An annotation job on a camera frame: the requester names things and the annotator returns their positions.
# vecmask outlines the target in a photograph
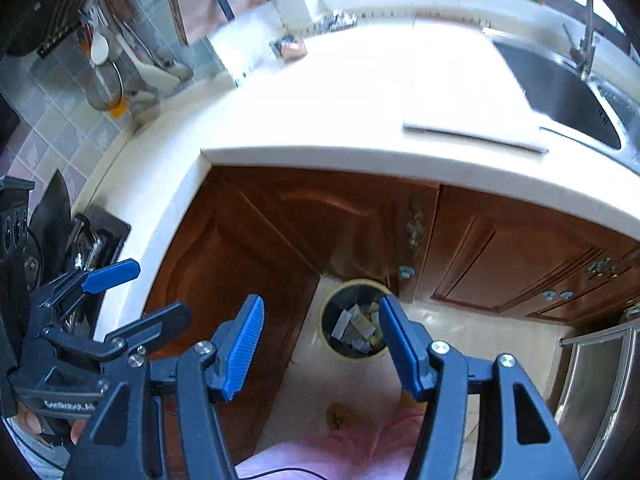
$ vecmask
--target human hand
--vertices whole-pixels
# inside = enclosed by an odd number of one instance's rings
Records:
[[[43,429],[40,417],[23,403],[18,402],[18,414],[12,417],[12,421],[29,436],[44,442],[44,439],[41,437]],[[78,443],[87,422],[88,420],[76,420],[71,425],[71,442],[74,444]]]

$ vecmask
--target cupboard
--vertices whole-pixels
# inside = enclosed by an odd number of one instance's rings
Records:
[[[320,276],[378,280],[406,302],[580,324],[640,301],[638,247],[583,219],[438,183],[220,167],[191,203],[145,310],[191,307],[190,330],[156,354],[174,356],[210,338],[247,294],[263,297],[245,387],[218,404],[240,462],[254,451]]]

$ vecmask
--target dish rack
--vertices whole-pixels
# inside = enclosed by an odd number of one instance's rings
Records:
[[[40,57],[49,54],[73,30],[80,25],[80,10],[85,0],[40,0],[22,26],[20,34],[26,34],[36,44],[36,52]],[[26,52],[15,52],[23,56]]]

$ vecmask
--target kitchen floor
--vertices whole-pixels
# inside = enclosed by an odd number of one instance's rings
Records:
[[[356,409],[365,420],[381,424],[395,409],[401,392],[388,352],[367,362],[337,356],[319,335],[320,309],[339,282],[322,278],[306,314],[282,386],[255,452],[274,444],[327,433],[325,409],[335,401]],[[443,339],[474,357],[495,359],[509,352],[548,396],[558,370],[558,340],[568,327],[484,316],[433,302],[403,305],[409,319],[423,323],[434,339]],[[468,400],[466,431],[478,423],[478,396]]]

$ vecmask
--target finger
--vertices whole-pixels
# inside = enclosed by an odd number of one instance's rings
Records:
[[[80,435],[82,435],[87,422],[88,420],[76,420],[74,422],[74,424],[71,426],[71,442],[73,442],[74,444],[78,443],[78,440],[80,440]]]
[[[42,424],[40,422],[40,417],[37,416],[32,411],[28,411],[25,416],[25,420],[27,422],[27,426],[33,433],[41,434],[42,433]]]

